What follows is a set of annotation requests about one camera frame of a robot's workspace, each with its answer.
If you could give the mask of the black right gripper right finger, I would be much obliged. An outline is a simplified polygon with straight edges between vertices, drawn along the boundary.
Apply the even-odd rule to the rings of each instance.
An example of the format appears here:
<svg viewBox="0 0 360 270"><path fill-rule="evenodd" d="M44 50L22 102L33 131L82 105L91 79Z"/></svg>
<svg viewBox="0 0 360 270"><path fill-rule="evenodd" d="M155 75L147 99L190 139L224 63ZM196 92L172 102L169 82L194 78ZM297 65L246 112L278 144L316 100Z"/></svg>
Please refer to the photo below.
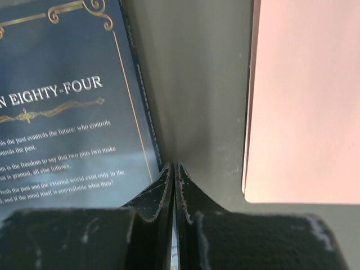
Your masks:
<svg viewBox="0 0 360 270"><path fill-rule="evenodd" d="M180 269L347 269L337 240L312 214L234 213L174 165Z"/></svg>

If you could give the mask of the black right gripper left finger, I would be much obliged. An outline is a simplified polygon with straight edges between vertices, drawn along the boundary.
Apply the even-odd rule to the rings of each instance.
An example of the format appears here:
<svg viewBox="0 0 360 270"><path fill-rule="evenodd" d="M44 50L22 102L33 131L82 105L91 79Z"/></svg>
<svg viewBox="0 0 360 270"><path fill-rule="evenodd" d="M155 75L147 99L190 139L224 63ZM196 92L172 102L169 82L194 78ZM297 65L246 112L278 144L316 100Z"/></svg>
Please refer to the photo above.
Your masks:
<svg viewBox="0 0 360 270"><path fill-rule="evenodd" d="M1 224L2 269L169 269L174 166L120 208L22 209Z"/></svg>

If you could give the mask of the dark blue paperback book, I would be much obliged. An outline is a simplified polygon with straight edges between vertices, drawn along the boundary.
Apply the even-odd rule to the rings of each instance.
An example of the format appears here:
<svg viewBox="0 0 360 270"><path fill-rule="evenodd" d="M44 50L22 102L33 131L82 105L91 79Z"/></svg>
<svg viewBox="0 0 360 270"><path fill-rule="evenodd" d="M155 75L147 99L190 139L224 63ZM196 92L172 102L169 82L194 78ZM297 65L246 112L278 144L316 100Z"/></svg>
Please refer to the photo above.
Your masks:
<svg viewBox="0 0 360 270"><path fill-rule="evenodd" d="M124 1L2 1L1 224L120 208L163 167Z"/></svg>

